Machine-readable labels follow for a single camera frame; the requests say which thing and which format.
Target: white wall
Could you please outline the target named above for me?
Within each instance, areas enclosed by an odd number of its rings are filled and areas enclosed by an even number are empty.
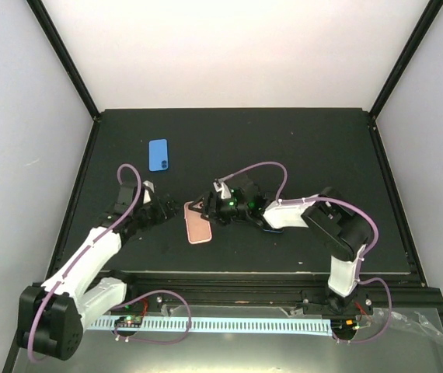
[[[443,291],[443,8],[378,125],[427,280]]]
[[[427,1],[44,3],[101,110],[370,110]]]
[[[44,278],[92,121],[29,6],[0,0],[0,371]]]

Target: black work surface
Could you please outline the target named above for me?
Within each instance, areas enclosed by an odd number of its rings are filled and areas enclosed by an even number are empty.
[[[148,171],[148,143],[168,141],[169,169]],[[77,250],[99,215],[115,200],[116,171],[129,162],[156,193],[185,203],[212,188],[213,179],[262,161],[288,169],[285,198],[337,188],[377,222],[378,245],[362,272],[409,273],[381,170],[359,109],[106,110],[85,175],[63,261]],[[261,190],[275,191],[278,167],[249,172]],[[132,180],[126,171],[124,179]],[[183,209],[173,220],[139,232],[104,267],[155,272],[328,273],[330,254],[308,229],[282,234],[249,225],[212,226],[213,239],[191,245]]]

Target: purple cable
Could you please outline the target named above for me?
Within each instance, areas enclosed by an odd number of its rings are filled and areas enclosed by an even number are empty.
[[[372,282],[380,282],[384,288],[385,293],[387,294],[387,304],[388,304],[388,315],[387,315],[387,321],[385,321],[384,326],[382,329],[379,330],[378,333],[376,333],[373,336],[370,336],[369,338],[366,338],[364,340],[341,340],[339,339],[334,332],[332,332],[332,337],[338,342],[338,343],[349,343],[349,344],[362,344],[362,343],[368,343],[372,342],[373,340],[376,340],[379,338],[382,334],[386,332],[386,330],[389,328],[389,325],[391,324],[391,313],[392,313],[392,299],[391,299],[391,291],[389,291],[389,286],[387,286],[387,283],[381,279],[380,277],[373,277],[366,281],[359,281],[358,283],[361,285],[368,285]]]
[[[221,179],[218,179],[218,180],[226,181],[228,179],[231,179],[235,175],[239,175],[240,173],[244,173],[245,171],[249,171],[250,169],[255,169],[256,167],[260,167],[260,166],[278,166],[282,169],[282,171],[284,171],[284,179],[282,180],[282,184],[281,184],[280,188],[278,188],[278,190],[277,190],[277,194],[275,194],[275,200],[278,200],[278,198],[281,196],[282,190],[284,189],[285,184],[287,182],[287,169],[284,167],[284,165],[282,165],[279,162],[269,161],[269,162],[256,163],[254,165],[247,166],[245,169],[240,169],[236,173],[231,173],[230,175],[222,177]]]
[[[189,330],[192,326],[192,313],[190,312],[190,307],[187,304],[187,301],[179,294],[177,294],[175,291],[170,291],[170,290],[154,290],[154,291],[150,291],[149,293],[145,293],[143,295],[141,295],[140,297],[137,297],[136,299],[132,299],[129,302],[123,303],[121,305],[117,305],[115,307],[113,307],[112,309],[122,309],[123,307],[126,307],[127,305],[132,305],[136,302],[141,301],[144,298],[147,298],[151,295],[154,294],[170,294],[173,295],[175,298],[178,298],[187,308],[187,315],[188,315],[188,320],[187,320],[187,327],[185,329],[185,331],[182,333],[181,336],[179,336],[178,338],[175,338],[174,340],[149,340],[146,338],[131,338],[128,337],[129,340],[135,340],[137,342],[147,342],[147,343],[153,343],[153,344],[161,344],[163,346],[169,345],[169,344],[175,344],[175,343],[179,343],[182,340],[185,340],[185,338],[187,337],[187,335],[189,334]],[[118,325],[116,325],[116,327],[114,328],[114,335],[117,336],[118,339],[121,338],[120,335],[118,335]]]
[[[123,181],[121,180],[121,171],[123,170],[123,168],[131,169],[133,171],[133,173],[135,174],[135,177],[137,178],[138,192],[135,194],[134,200],[131,202],[130,207],[124,212],[124,214],[122,214],[112,225],[110,225],[110,227],[108,229],[106,229],[104,232],[102,232],[100,235],[98,235],[92,241],[93,244],[96,244],[102,237],[104,237],[105,234],[112,231],[118,224],[120,224],[131,213],[131,211],[135,208],[135,205],[138,202],[138,198],[140,197],[140,190],[141,190],[142,183],[141,183],[141,176],[139,175],[137,169],[129,163],[124,163],[123,165],[118,167],[117,178],[118,178],[118,182],[120,184],[123,183]],[[73,267],[77,264],[77,262],[85,255],[85,253],[87,253],[90,250],[91,247],[92,247],[92,245],[87,245],[84,248],[84,250],[82,250],[80,252],[80,254],[78,254],[77,257],[73,259],[73,261],[68,265],[68,268],[66,268],[66,271],[62,275],[63,280],[68,276],[69,272],[73,269]],[[30,334],[28,335],[28,345],[26,346],[26,349],[28,350],[28,358],[34,364],[40,363],[43,360],[43,359],[40,359],[40,360],[36,359],[33,356],[33,342],[35,340],[35,332],[37,331],[38,324],[40,322],[40,319],[42,318],[42,313],[44,312],[44,309],[45,309],[47,303],[49,302],[52,295],[54,294],[54,292],[58,289],[59,285],[61,285],[61,284],[62,284],[61,281],[56,282],[54,287],[47,293],[45,298],[42,300],[42,303],[40,304],[40,307],[37,309],[37,313],[35,314],[35,317],[33,318],[32,327],[30,328]]]
[[[354,206],[353,204],[349,204],[347,202],[344,202],[343,200],[336,200],[335,198],[328,198],[328,197],[310,197],[310,198],[305,198],[306,202],[313,202],[313,201],[317,201],[317,202],[329,202],[331,204],[338,204],[340,206],[349,208],[350,210],[356,212],[357,214],[359,214],[360,216],[362,216],[362,218],[364,220],[366,220],[369,225],[371,226],[371,230],[374,232],[374,238],[373,240],[367,245],[367,247],[365,248],[365,251],[363,252],[363,254],[361,254],[359,256],[360,260],[363,260],[364,256],[377,244],[378,241],[378,228],[376,223],[374,222],[374,220],[372,218],[370,218],[370,216],[367,215],[366,212],[364,212],[363,210],[360,210],[358,207]],[[387,321],[385,322],[384,326],[382,327],[382,329],[375,334],[374,336],[371,336],[365,340],[340,340],[336,334],[334,332],[332,332],[333,334],[333,338],[338,342],[338,343],[352,343],[352,344],[360,344],[360,343],[367,343],[367,342],[372,342],[373,340],[376,340],[377,338],[379,338],[382,334],[385,333],[385,331],[389,328],[389,325],[391,323],[391,312],[392,312],[392,300],[391,300],[391,292],[389,291],[389,286],[387,286],[387,283],[381,279],[380,277],[373,277],[369,280],[366,281],[360,281],[360,267],[361,267],[361,262],[357,265],[356,267],[356,272],[354,274],[354,278],[358,279],[358,283],[360,285],[367,285],[370,284],[372,282],[380,282],[384,288],[385,288],[385,293],[387,294],[387,303],[388,303],[388,312],[389,314],[387,315]]]
[[[360,278],[361,261],[363,260],[365,255],[367,255],[367,253],[377,244],[377,241],[378,241],[378,228],[377,228],[376,223],[374,222],[374,220],[372,218],[370,218],[370,216],[367,215],[366,212],[364,212],[363,210],[360,210],[358,207],[354,206],[353,204],[349,204],[347,202],[344,202],[343,200],[336,200],[335,198],[328,198],[328,197],[305,198],[305,202],[313,202],[313,201],[329,202],[331,204],[338,204],[339,206],[349,208],[350,210],[352,210],[352,211],[356,212],[357,214],[359,214],[360,216],[362,216],[362,218],[364,220],[366,220],[367,223],[369,223],[369,225],[371,226],[371,230],[374,232],[374,238],[367,245],[367,247],[365,248],[365,251],[359,256],[360,263],[358,263],[358,265],[356,266],[356,272],[354,273],[354,278],[359,279]]]

